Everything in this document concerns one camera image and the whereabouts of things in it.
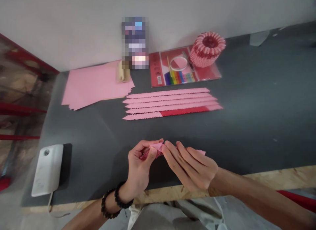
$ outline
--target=white cable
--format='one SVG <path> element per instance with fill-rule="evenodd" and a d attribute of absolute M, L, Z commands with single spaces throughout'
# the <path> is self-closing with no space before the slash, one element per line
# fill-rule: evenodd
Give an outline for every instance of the white cable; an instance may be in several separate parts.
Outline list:
<path fill-rule="evenodd" d="M 69 215 L 70 213 L 66 213 L 66 214 L 64 214 L 64 215 L 62 215 L 62 216 L 53 216 L 53 215 L 51 214 L 51 212 L 50 212 L 50 203 L 52 202 L 53 193 L 54 193 L 54 192 L 51 192 L 50 197 L 49 197 L 49 201 L 48 201 L 48 205 L 47 205 L 47 213 L 48 213 L 48 215 L 49 215 L 50 217 L 54 217 L 54 218 L 62 218 L 62 217 L 65 217 L 66 215 Z"/>

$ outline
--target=person's left hand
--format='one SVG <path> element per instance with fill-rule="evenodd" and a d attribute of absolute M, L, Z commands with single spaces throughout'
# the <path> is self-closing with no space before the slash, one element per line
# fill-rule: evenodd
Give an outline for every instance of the person's left hand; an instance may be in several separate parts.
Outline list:
<path fill-rule="evenodd" d="M 148 186 L 149 169 L 152 162 L 156 158 L 157 149 L 150 148 L 151 144 L 163 142 L 164 139 L 155 141 L 140 141 L 128 153 L 128 178 L 126 183 L 119 190 L 120 199 L 128 203 L 138 195 L 140 195 Z M 140 156 L 150 149 L 148 157 L 145 161 L 140 160 Z"/>

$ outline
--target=paper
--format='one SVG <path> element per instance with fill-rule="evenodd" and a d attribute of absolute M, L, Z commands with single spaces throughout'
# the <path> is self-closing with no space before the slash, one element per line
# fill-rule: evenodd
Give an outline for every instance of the paper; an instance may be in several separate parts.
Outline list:
<path fill-rule="evenodd" d="M 178 95 L 178 94 L 189 94 L 189 93 L 205 93 L 209 92 L 207 88 L 190 88 L 190 89 L 178 89 L 178 90 L 169 90 L 161 92 L 152 92 L 152 93 L 139 93 L 128 95 L 127 98 L 146 98 L 146 97 L 157 97 L 157 96 L 168 96 L 168 95 Z"/>
<path fill-rule="evenodd" d="M 180 100 L 171 100 L 171 101 L 132 103 L 132 104 L 127 105 L 126 108 L 130 108 L 130 109 L 147 108 L 147 107 L 180 105 L 180 104 L 197 103 L 197 102 L 203 102 L 203 101 L 215 101 L 215 100 L 217 100 L 215 97 L 205 97 L 205 98 L 189 98 L 189 99 L 180 99 Z"/>
<path fill-rule="evenodd" d="M 179 69 L 184 68 L 183 70 L 181 70 L 182 74 L 187 74 L 187 73 L 191 73 L 191 69 L 190 66 L 187 62 L 185 62 L 184 59 L 181 59 L 179 57 L 184 57 L 182 54 L 178 55 L 178 57 L 176 57 L 173 61 L 178 65 Z"/>
<path fill-rule="evenodd" d="M 131 79 L 126 83 L 116 81 L 119 62 L 71 70 L 62 104 L 68 104 L 70 109 L 78 110 L 101 100 L 127 96 L 134 83 Z"/>
<path fill-rule="evenodd" d="M 150 145 L 150 147 L 153 147 L 153 148 L 157 149 L 156 158 L 158 158 L 158 157 L 163 155 L 163 153 L 162 153 L 162 145 L 163 145 L 162 142 Z M 205 153 L 206 153 L 205 151 L 202 151 L 202 150 L 197 150 L 197 151 L 205 156 Z M 147 159 L 147 157 L 148 157 L 148 154 L 149 154 L 149 150 L 144 152 L 143 155 L 141 155 L 139 159 L 142 160 L 142 161 L 145 161 Z"/>
<path fill-rule="evenodd" d="M 199 112 L 207 112 L 207 111 L 221 110 L 221 109 L 223 109 L 223 107 L 221 107 L 220 105 L 202 106 L 202 107 L 193 107 L 193 108 L 179 109 L 179 110 L 127 115 L 123 119 L 124 120 L 150 119 L 150 118 L 157 118 L 157 117 L 164 117 L 164 116 L 184 115 L 184 114 L 189 114 L 189 113 L 199 113 Z"/>
<path fill-rule="evenodd" d="M 132 104 L 132 103 L 170 101 L 170 100 L 177 100 L 177 99 L 201 98 L 201 97 L 211 97 L 211 96 L 212 95 L 209 93 L 193 93 L 193 94 L 180 94 L 180 95 L 158 96 L 158 97 L 149 97 L 149 98 L 126 99 L 122 102 L 126 104 Z"/>
<path fill-rule="evenodd" d="M 193 108 L 193 107 L 200 107 L 200 106 L 211 106 L 211 105 L 219 105 L 219 104 L 216 101 L 204 101 L 204 102 L 181 104 L 181 105 L 167 105 L 167 106 L 148 107 L 148 108 L 136 108 L 136 109 L 127 110 L 126 113 L 129 113 L 129 114 L 149 113 L 149 112 L 179 110 L 179 109 L 186 109 L 186 108 Z"/>

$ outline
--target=person's right hand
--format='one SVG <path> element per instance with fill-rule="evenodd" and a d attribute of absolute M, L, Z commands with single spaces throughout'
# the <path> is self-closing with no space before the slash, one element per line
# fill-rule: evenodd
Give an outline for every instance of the person's right hand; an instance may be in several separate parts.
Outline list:
<path fill-rule="evenodd" d="M 208 189 L 218 171 L 216 162 L 191 147 L 185 148 L 179 141 L 176 145 L 166 141 L 162 147 L 171 170 L 189 191 Z"/>

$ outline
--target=wooden table edge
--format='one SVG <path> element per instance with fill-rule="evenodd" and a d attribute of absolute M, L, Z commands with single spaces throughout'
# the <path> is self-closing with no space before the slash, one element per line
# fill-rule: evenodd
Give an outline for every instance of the wooden table edge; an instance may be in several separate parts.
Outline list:
<path fill-rule="evenodd" d="M 258 181 L 274 190 L 316 188 L 316 165 L 260 172 L 244 176 Z M 202 198 L 207 196 L 221 196 L 221 193 L 214 188 L 191 193 L 183 185 L 179 185 L 146 190 L 139 197 L 135 198 L 134 203 L 149 204 L 178 199 Z M 51 207 L 51 211 L 60 212 L 82 210 L 94 201 L 95 200 L 54 205 Z M 47 212 L 47 206 L 23 207 L 22 212 L 25 214 L 44 213 Z"/>

